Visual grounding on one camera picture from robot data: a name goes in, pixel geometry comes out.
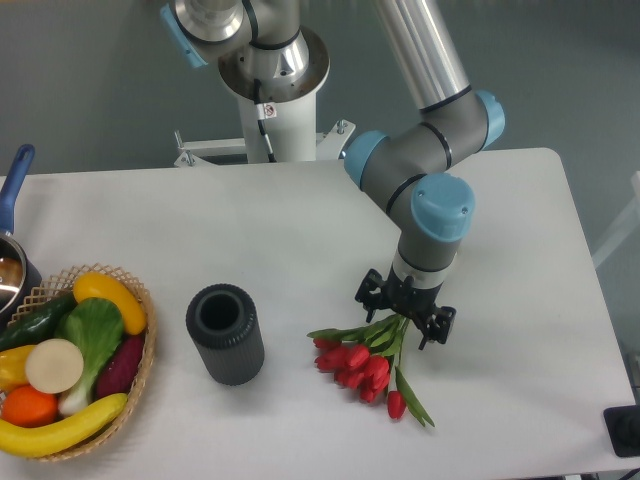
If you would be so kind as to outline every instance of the yellow bell pepper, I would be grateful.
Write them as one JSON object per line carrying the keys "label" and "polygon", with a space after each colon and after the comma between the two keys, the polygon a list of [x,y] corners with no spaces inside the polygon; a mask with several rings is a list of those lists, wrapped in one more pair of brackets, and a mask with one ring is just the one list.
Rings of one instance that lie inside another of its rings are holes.
{"label": "yellow bell pepper", "polygon": [[29,383],[24,365],[34,348],[35,345],[25,345],[0,352],[0,390],[8,393]]}

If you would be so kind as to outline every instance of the blue pot handle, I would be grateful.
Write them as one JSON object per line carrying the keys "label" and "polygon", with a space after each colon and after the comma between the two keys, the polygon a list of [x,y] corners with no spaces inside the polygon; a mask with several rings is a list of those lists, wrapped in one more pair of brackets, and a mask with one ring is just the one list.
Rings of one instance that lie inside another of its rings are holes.
{"label": "blue pot handle", "polygon": [[16,198],[36,153],[33,145],[22,145],[13,159],[9,174],[0,190],[0,231],[13,233],[13,211]]}

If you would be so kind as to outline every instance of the flower stem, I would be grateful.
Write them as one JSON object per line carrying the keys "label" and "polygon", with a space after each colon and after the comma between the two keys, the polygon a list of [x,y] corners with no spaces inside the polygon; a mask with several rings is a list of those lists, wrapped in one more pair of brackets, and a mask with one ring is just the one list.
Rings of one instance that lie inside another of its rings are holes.
{"label": "flower stem", "polygon": [[404,334],[407,333],[407,328],[409,328],[409,319],[403,317],[401,320],[403,323],[400,326],[400,335],[402,336],[402,344],[400,345],[400,352],[398,353],[398,366],[402,368],[402,349],[404,348]]}

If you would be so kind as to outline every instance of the yellow pepper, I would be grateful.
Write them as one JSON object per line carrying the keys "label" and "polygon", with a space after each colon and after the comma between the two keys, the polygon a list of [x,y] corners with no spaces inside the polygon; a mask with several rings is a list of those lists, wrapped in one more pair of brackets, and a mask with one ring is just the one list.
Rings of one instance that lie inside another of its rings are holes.
{"label": "yellow pepper", "polygon": [[136,297],[122,283],[99,272],[87,272],[73,285],[73,296],[80,303],[87,298],[104,298],[113,302],[124,322],[124,331],[138,335],[147,326],[147,316]]}
{"label": "yellow pepper", "polygon": [[24,365],[34,348],[35,345],[25,345],[0,352],[0,390],[8,393],[29,383]]}

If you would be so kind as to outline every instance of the blue joint cap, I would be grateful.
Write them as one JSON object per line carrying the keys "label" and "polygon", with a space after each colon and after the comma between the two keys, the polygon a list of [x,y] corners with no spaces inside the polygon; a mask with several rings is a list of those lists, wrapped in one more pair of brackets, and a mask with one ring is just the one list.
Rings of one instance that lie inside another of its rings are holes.
{"label": "blue joint cap", "polygon": [[464,238],[475,208],[471,187],[447,173],[422,177],[411,194],[411,214],[418,227],[444,243]]}
{"label": "blue joint cap", "polygon": [[364,167],[367,166],[369,157],[371,157],[378,144],[385,138],[389,137],[378,130],[365,132],[358,136],[345,152],[344,169],[360,190],[362,190]]}
{"label": "blue joint cap", "polygon": [[169,29],[171,37],[176,41],[180,52],[189,62],[192,68],[200,68],[208,65],[207,62],[200,56],[200,54],[193,48],[191,42],[186,37],[184,32],[180,29],[178,21],[173,16],[169,4],[160,9],[160,17],[164,21],[164,24]]}
{"label": "blue joint cap", "polygon": [[484,108],[487,110],[487,139],[482,146],[484,149],[495,142],[504,132],[504,109],[491,92],[478,90],[476,96],[482,101]]}

